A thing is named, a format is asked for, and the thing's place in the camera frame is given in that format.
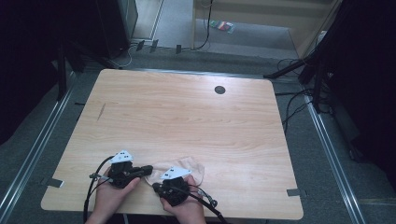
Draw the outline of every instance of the black cable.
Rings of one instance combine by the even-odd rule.
[[[221,214],[221,212],[219,212],[219,211],[218,211],[216,208],[214,208],[211,204],[205,202],[205,200],[203,200],[202,198],[197,197],[197,196],[191,194],[190,192],[186,192],[186,191],[184,191],[183,189],[179,189],[179,188],[176,188],[176,187],[170,187],[170,189],[175,189],[175,190],[177,190],[177,191],[179,191],[179,192],[182,192],[182,193],[184,193],[184,194],[186,194],[186,195],[189,195],[189,196],[191,196],[192,198],[196,199],[199,203],[203,204],[203,205],[204,205],[205,207],[207,207],[211,212],[213,212],[213,213],[219,218],[219,220],[221,221],[221,223],[223,223],[223,224],[228,224],[227,220],[225,220],[225,218],[223,217],[223,215]]]
[[[286,107],[286,118],[282,121],[282,124],[285,126],[284,127],[284,133],[286,134],[288,131],[288,126],[289,126],[289,119],[291,119],[295,114],[297,114],[298,112],[301,112],[309,103],[303,104],[301,106],[299,106],[297,109],[294,110],[294,112],[289,116],[289,111],[290,111],[290,105],[291,102],[299,95],[303,94],[303,95],[307,95],[307,96],[312,96],[313,93],[313,89],[306,89],[306,90],[302,90],[302,91],[298,91],[298,92],[281,92],[281,93],[276,93],[276,96],[284,96],[284,95],[293,95],[289,102],[288,105]]]
[[[210,17],[211,17],[211,14],[212,14],[212,6],[213,6],[213,0],[210,0],[209,16],[207,18],[207,26],[206,26],[206,40],[205,40],[203,45],[201,45],[200,47],[198,47],[196,49],[193,49],[193,50],[198,50],[198,49],[203,48],[204,45],[206,44],[207,40],[209,39],[209,28],[210,28],[209,24],[210,24]]]
[[[282,60],[280,60],[279,62],[277,62],[277,64],[276,64],[277,71],[280,71],[279,66],[280,66],[280,64],[281,64],[283,61],[290,61],[290,62],[289,62],[289,65],[291,65],[293,62],[297,62],[297,61],[299,61],[299,60],[298,60],[298,59],[282,59]],[[300,75],[300,74],[298,74],[297,72],[295,72],[294,70],[292,70],[292,72],[293,72],[294,74],[296,74],[296,75]]]
[[[99,165],[98,169],[96,170],[95,174],[99,174],[99,171],[102,169],[102,167],[105,165],[105,163],[109,160],[113,159],[113,156],[108,157],[107,159],[105,159],[104,161],[102,161],[102,163]],[[106,183],[110,178],[108,178],[107,180],[105,180],[104,182],[100,183],[99,185],[97,185],[94,189],[92,189],[93,187],[93,183],[95,182],[95,178],[92,179],[90,187],[88,188],[88,193],[87,193],[87,198],[85,199],[84,202],[84,212],[83,212],[83,220],[84,223],[87,222],[88,219],[88,205],[90,204],[90,198],[91,195],[93,194],[93,192],[96,190],[97,187],[99,187],[100,185]]]
[[[210,204],[213,207],[216,207],[218,205],[218,202],[216,200],[213,200],[212,197],[209,194],[207,194],[203,189],[199,188],[198,186],[194,186],[194,185],[189,185],[189,186],[200,190],[205,195],[205,197],[209,200]]]

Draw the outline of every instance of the table top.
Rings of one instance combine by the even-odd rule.
[[[82,211],[88,176],[122,149],[134,166],[193,157],[205,167],[200,187],[225,217],[303,216],[300,197],[287,193],[297,185],[268,80],[103,70],[53,176],[64,185],[48,187],[42,208]],[[119,212],[169,215],[144,180]]]

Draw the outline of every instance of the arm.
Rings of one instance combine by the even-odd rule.
[[[100,179],[98,185],[104,181],[105,180]],[[95,207],[86,224],[106,223],[107,220],[117,212],[117,209],[119,209],[126,196],[133,191],[139,182],[140,178],[135,178],[124,189],[116,189],[108,182],[98,186],[96,189]]]
[[[196,185],[194,178],[192,175],[189,175],[185,178],[185,181],[189,185]],[[196,188],[190,187],[190,191],[197,197],[202,197],[198,195]],[[192,197],[188,197],[186,201],[182,204],[172,207],[164,198],[160,198],[161,203],[163,204],[163,210],[172,213],[175,215],[180,224],[204,224],[205,216],[204,216],[204,207],[201,203],[199,203],[196,199]]]

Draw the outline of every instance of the person's right hand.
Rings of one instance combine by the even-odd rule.
[[[185,179],[189,185],[196,185],[194,178],[192,175],[187,176]],[[202,198],[201,195],[198,195],[196,192],[197,188],[190,187],[191,194]],[[172,207],[168,201],[164,198],[160,198],[161,203],[163,204],[163,210],[172,213],[177,218],[180,224],[204,224],[205,216],[204,216],[204,207],[201,203],[199,203],[196,199],[189,196],[186,201],[183,203]]]

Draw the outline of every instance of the wire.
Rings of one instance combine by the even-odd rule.
[[[211,17],[211,15],[212,15],[212,6],[213,6],[213,0],[210,0],[210,5],[208,6],[208,7],[209,7],[209,16],[208,16],[208,18],[207,18],[207,26],[206,26],[206,40],[205,40],[205,42],[204,42],[203,45],[201,45],[201,46],[198,47],[198,48],[192,49],[192,50],[198,50],[198,49],[203,48],[204,45],[206,44],[207,40],[209,39],[209,28],[210,28],[210,27],[209,27],[209,23],[210,23],[210,17]]]
[[[207,6],[205,6],[203,2],[204,2],[204,1],[201,0],[201,7],[211,7],[211,6],[213,5],[213,1],[211,1],[210,4],[207,5]]]
[[[105,165],[105,163],[109,160],[111,160],[113,158],[113,156],[108,157],[107,159],[105,159],[104,161],[102,161],[102,163],[99,165],[99,167],[97,168],[95,174],[99,174],[99,171],[102,169],[102,167]],[[87,222],[88,219],[88,205],[90,204],[90,198],[91,195],[93,194],[93,192],[96,190],[97,187],[101,186],[102,184],[106,183],[110,178],[108,178],[107,180],[105,180],[104,182],[98,184],[94,189],[92,189],[93,187],[93,183],[95,182],[95,178],[92,179],[90,187],[88,188],[88,193],[87,193],[87,198],[85,199],[84,202],[84,210],[83,210],[83,220],[84,223]]]
[[[309,103],[300,105],[299,107],[297,107],[297,108],[294,110],[294,112],[293,112],[291,115],[289,115],[291,102],[292,102],[297,96],[299,96],[299,95],[301,95],[301,94],[307,95],[307,96],[312,96],[312,94],[313,94],[313,89],[306,89],[306,90],[302,90],[302,91],[298,91],[298,92],[281,92],[281,93],[276,93],[276,96],[293,95],[293,96],[290,98],[290,100],[289,100],[289,102],[288,102],[288,105],[287,105],[287,107],[286,107],[286,118],[282,121],[282,125],[284,125],[284,133],[285,133],[285,134],[286,134],[287,131],[288,131],[289,120],[290,120],[294,115],[296,115],[297,113],[303,111],[303,110],[306,108],[306,106],[307,106],[308,104],[311,103],[311,102],[309,102]]]
[[[279,65],[280,65],[282,62],[287,61],[287,60],[290,60],[289,65],[291,65],[293,62],[299,61],[298,59],[282,59],[282,60],[280,60],[279,62],[277,62],[277,64],[276,64],[277,71],[280,71]]]
[[[123,68],[123,67],[126,67],[126,66],[128,66],[129,64],[131,64],[131,62],[132,62],[132,56],[131,56],[131,52],[130,52],[130,50],[132,49],[132,48],[134,48],[134,47],[136,47],[137,46],[137,44],[131,44],[130,45],[130,47],[128,48],[128,56],[129,56],[129,62],[127,63],[127,64],[118,64],[118,63],[116,63],[116,62],[114,62],[113,60],[109,60],[110,62],[112,62],[112,63],[114,63],[116,66],[118,66],[119,68]]]
[[[179,189],[176,187],[169,187],[170,189],[175,189],[181,193],[184,193],[186,195],[191,196],[192,198],[196,199],[199,203],[201,203],[202,205],[204,205],[205,207],[207,207],[211,212],[213,212],[221,221],[221,223],[223,224],[228,224],[227,220],[224,219],[223,215],[221,214],[221,212],[219,212],[218,210],[216,210],[216,208],[214,208],[211,204],[205,202],[202,198],[199,198],[193,194],[191,194],[190,192],[186,192],[183,189]]]
[[[203,1],[201,1],[201,6],[202,7],[212,7],[212,5],[213,5],[213,3],[211,3],[209,6],[204,6]],[[208,27],[209,27],[208,25],[210,24],[210,17],[207,20],[207,24],[205,23],[205,20],[203,20],[203,24],[204,24],[204,28],[205,28],[206,33],[208,33],[209,32],[208,31]],[[210,47],[212,46],[210,44],[210,40],[209,39],[207,39],[207,43],[209,44],[209,47],[207,49],[205,49],[205,52],[207,52],[210,49]]]
[[[212,197],[210,195],[208,195],[203,189],[199,188],[198,186],[194,186],[194,185],[189,185],[189,186],[200,190],[205,195],[205,197],[209,200],[210,204],[213,207],[216,207],[218,205],[218,202],[216,200],[213,200]]]

